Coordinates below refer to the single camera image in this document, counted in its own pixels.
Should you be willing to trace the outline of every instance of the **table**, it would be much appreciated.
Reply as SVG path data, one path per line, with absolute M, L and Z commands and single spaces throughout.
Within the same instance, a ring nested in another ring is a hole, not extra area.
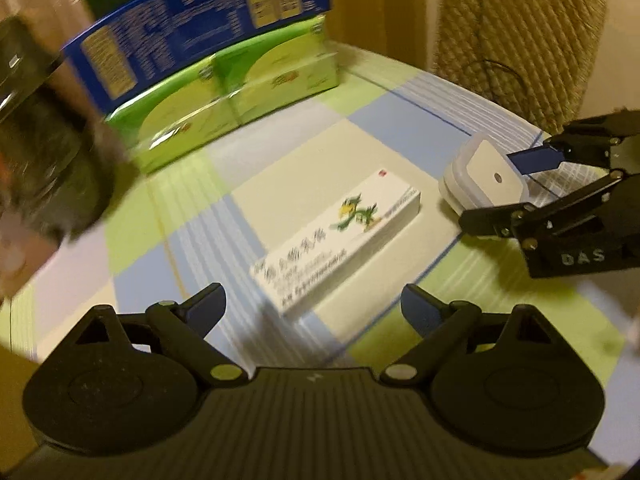
M 3 309 L 0 334 L 14 351 L 42 360 L 94 304 L 140 312 L 221 282 L 227 310 L 207 340 L 249 370 L 380 371 L 420 341 L 398 305 L 407 282 L 495 312 L 532 303 L 606 385 L 593 449 L 609 461 L 634 461 L 640 359 L 623 333 L 640 300 L 640 271 L 533 281 L 514 244 L 461 237 L 438 194 L 438 179 L 471 135 L 488 135 L 512 152 L 544 134 L 436 76 L 337 47 L 338 88 L 137 181 L 112 214 L 65 244 Z M 379 168 L 421 190 L 418 217 L 311 314 L 295 324 L 278 319 L 249 277 L 251 264 Z M 566 164 L 528 184 L 542 204 L 595 178 L 590 168 Z

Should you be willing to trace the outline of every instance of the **curtain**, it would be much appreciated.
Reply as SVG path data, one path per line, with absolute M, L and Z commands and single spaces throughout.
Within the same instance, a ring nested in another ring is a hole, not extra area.
M 332 0 L 331 38 L 427 67 L 426 0 Z

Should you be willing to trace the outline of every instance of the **wall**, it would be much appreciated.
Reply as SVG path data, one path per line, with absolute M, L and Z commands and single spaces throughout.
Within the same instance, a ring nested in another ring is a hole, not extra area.
M 582 117 L 640 108 L 640 0 L 608 0 L 609 13 Z

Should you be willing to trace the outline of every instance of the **cardboard box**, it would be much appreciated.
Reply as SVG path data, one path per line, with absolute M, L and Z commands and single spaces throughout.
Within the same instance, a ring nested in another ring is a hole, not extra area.
M 172 75 L 106 118 L 143 173 L 239 126 L 210 56 Z
M 261 34 L 170 76 L 108 115 L 143 173 L 338 84 L 323 16 Z
M 242 124 L 338 85 L 324 16 L 227 47 L 216 70 Z
M 379 170 L 260 259 L 251 275 L 276 311 L 295 319 L 389 243 L 419 209 L 420 191 Z
M 109 114 L 222 48 L 329 7 L 329 0 L 134 0 L 63 51 Z

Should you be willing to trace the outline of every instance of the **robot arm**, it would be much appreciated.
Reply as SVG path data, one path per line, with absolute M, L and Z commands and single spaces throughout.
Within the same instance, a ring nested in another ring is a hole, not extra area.
M 516 238 L 532 278 L 640 267 L 640 110 L 578 120 L 509 155 L 523 174 L 576 162 L 609 174 L 543 207 L 466 210 L 463 233 Z

